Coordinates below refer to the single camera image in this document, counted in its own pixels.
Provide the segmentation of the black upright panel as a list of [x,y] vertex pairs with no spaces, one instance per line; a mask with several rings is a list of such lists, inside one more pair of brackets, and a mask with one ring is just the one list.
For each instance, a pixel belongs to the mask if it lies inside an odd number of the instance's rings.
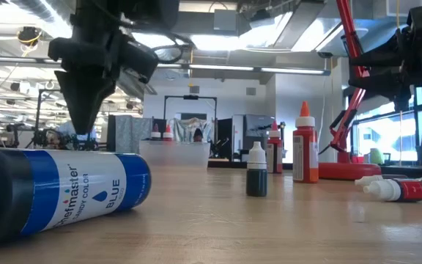
[[218,154],[228,161],[232,158],[233,119],[218,121]]

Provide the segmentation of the grey partition panel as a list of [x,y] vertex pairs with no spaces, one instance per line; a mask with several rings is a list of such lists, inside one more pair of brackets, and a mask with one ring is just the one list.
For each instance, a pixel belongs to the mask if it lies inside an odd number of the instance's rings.
[[151,132],[151,118],[109,115],[106,139],[107,151],[139,153],[140,141],[149,138]]

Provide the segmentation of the black metal frame station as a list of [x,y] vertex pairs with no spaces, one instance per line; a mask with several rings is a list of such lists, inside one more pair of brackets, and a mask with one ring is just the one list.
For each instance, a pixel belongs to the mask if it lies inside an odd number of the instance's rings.
[[34,146],[60,150],[98,150],[97,140],[77,140],[56,129],[64,122],[71,121],[67,104],[59,89],[41,89],[37,99]]
[[218,140],[218,118],[217,118],[217,106],[218,106],[218,98],[217,97],[206,97],[206,96],[198,96],[198,95],[165,95],[163,101],[163,119],[166,119],[166,112],[167,112],[167,100],[169,98],[181,98],[183,100],[213,100],[215,105],[213,107],[214,110],[214,141]]

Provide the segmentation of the small white-capped dropper bottle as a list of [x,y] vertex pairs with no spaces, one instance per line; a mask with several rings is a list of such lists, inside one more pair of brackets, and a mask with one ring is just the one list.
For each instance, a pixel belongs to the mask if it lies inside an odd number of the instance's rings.
[[368,186],[374,181],[378,180],[391,180],[391,179],[407,179],[406,175],[372,175],[364,176],[359,180],[355,180],[354,183],[356,186]]

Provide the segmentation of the blue-label Chefmaster bottle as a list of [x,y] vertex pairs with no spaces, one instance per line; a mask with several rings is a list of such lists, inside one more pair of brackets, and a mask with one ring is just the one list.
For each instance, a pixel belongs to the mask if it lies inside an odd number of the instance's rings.
[[0,147],[0,243],[129,210],[151,185],[136,154]]

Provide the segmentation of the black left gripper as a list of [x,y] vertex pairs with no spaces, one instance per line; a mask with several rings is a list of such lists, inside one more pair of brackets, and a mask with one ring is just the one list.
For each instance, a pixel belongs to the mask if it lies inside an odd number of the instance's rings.
[[102,102],[114,93],[116,82],[101,72],[73,70],[111,68],[109,53],[119,35],[118,20],[119,0],[76,0],[70,16],[72,36],[57,37],[49,44],[48,57],[55,62],[62,60],[68,71],[55,71],[55,75],[77,134],[92,130]]

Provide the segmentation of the green round object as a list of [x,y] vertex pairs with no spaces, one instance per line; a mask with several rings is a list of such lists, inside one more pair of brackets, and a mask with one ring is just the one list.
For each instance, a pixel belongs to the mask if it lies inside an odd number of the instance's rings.
[[378,148],[371,148],[369,157],[371,164],[380,165],[384,163],[384,154]]

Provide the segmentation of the orange-tipped orange bottle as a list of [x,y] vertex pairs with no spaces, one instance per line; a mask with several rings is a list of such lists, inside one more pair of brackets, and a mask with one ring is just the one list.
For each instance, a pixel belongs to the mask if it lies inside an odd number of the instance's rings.
[[302,102],[300,115],[293,131],[293,181],[317,183],[319,180],[318,137],[315,119],[310,114],[307,101]]

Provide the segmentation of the clear plastic bin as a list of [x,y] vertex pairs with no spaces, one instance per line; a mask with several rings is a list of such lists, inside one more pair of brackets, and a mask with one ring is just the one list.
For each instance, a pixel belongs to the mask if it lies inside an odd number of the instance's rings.
[[151,167],[206,169],[210,143],[141,141],[139,153]]

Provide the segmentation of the black table frame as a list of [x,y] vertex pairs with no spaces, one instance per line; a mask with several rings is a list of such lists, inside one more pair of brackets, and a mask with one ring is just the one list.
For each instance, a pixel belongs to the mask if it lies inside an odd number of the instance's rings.
[[[247,163],[210,159],[207,167],[220,169],[245,169],[247,167]],[[410,178],[422,177],[422,166],[381,166],[380,169],[383,174],[387,175],[406,175]]]

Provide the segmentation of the red desk lamp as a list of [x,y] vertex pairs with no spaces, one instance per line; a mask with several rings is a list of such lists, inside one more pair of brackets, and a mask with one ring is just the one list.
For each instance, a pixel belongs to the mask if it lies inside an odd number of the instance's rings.
[[[355,30],[349,0],[336,0],[341,24],[344,28],[342,40],[349,58],[355,58],[363,53],[362,45]],[[347,110],[342,110],[329,126],[333,139],[327,146],[337,151],[335,162],[319,164],[319,177],[326,180],[358,180],[363,176],[377,175],[381,173],[378,165],[353,163],[351,153],[347,150],[347,137],[352,128],[354,118],[358,112],[360,103],[366,94],[361,88],[355,91],[349,101]]]

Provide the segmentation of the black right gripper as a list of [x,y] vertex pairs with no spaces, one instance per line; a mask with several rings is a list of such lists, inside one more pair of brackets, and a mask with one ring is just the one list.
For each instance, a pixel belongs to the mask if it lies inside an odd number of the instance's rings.
[[395,37],[396,50],[375,48],[352,58],[353,66],[364,67],[354,68],[349,85],[375,95],[394,96],[395,110],[407,110],[411,98],[411,75],[421,50],[421,37],[417,34],[396,34]]

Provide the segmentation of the silver foil cover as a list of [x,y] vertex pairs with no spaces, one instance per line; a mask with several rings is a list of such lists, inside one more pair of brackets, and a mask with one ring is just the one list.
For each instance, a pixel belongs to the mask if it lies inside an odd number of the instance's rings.
[[179,120],[174,118],[169,120],[169,125],[176,142],[193,142],[193,137],[197,129],[202,133],[202,141],[213,141],[215,137],[215,126],[210,120],[200,120],[191,118],[189,120]]

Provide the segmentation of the small red-label dropper bottle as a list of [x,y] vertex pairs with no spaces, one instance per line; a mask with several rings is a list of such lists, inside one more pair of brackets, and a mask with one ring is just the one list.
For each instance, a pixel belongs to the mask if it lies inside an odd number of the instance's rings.
[[376,180],[364,186],[363,192],[383,202],[420,202],[422,182],[407,179]]

